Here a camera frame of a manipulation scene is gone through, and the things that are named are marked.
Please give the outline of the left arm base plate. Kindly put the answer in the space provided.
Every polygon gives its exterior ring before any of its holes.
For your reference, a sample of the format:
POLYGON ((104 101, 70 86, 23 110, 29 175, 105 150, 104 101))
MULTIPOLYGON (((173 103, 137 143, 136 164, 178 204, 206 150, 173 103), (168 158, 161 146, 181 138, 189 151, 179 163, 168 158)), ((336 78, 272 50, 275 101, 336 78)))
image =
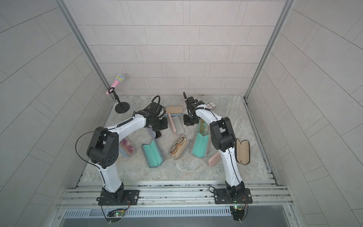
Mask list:
POLYGON ((137 205, 140 190, 121 189, 115 193, 102 190, 100 197, 96 199, 99 206, 137 205))

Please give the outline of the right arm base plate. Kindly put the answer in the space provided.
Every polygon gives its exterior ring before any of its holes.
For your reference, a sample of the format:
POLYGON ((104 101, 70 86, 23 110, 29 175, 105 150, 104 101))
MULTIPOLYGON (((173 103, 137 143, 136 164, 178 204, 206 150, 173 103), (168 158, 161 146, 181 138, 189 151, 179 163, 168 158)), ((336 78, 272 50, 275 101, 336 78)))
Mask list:
POLYGON ((226 188, 210 189, 213 193, 215 204, 252 204, 252 195, 248 188, 243 191, 232 193, 228 192, 226 188))

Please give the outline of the tan blue glasses case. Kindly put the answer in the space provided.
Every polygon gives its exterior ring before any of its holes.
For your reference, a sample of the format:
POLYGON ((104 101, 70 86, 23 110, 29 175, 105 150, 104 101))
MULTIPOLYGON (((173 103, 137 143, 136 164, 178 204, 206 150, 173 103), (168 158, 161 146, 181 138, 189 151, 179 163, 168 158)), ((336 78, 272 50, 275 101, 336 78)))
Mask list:
POLYGON ((169 106, 166 107, 166 114, 174 116, 181 116, 183 115, 183 107, 182 106, 169 106))

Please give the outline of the purple fabric glasses case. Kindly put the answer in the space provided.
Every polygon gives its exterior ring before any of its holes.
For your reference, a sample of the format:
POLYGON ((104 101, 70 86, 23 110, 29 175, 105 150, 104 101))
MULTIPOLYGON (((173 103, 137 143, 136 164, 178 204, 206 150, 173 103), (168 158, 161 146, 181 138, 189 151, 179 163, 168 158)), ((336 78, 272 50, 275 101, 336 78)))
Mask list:
POLYGON ((150 136, 155 139, 157 137, 157 133, 155 131, 152 130, 152 128, 147 128, 150 136))

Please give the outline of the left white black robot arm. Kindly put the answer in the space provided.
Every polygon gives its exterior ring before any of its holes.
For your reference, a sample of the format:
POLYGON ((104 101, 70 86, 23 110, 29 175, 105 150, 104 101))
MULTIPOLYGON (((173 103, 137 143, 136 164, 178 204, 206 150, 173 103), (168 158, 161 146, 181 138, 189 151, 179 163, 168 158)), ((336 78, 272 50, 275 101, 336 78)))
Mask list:
POLYGON ((150 104, 132 117, 108 128, 98 127, 91 131, 92 138, 87 149, 89 160, 83 161, 95 166, 103 180, 103 192, 116 200, 123 196, 124 185, 118 176, 116 161, 119 156, 119 143, 129 134, 150 127, 153 131, 167 129, 166 108, 157 102, 150 104))

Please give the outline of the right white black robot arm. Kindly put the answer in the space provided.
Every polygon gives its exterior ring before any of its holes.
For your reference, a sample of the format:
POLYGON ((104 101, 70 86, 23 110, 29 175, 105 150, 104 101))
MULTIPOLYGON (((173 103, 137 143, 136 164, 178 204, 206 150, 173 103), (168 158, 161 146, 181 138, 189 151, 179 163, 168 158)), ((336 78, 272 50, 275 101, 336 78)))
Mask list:
POLYGON ((183 116, 184 125, 198 124, 200 119, 209 125, 211 142, 219 151, 224 164, 227 196, 235 200, 244 194, 245 186, 235 158, 236 137, 230 119, 215 114, 204 102, 187 97, 185 92, 183 97, 187 109, 187 114, 183 116))

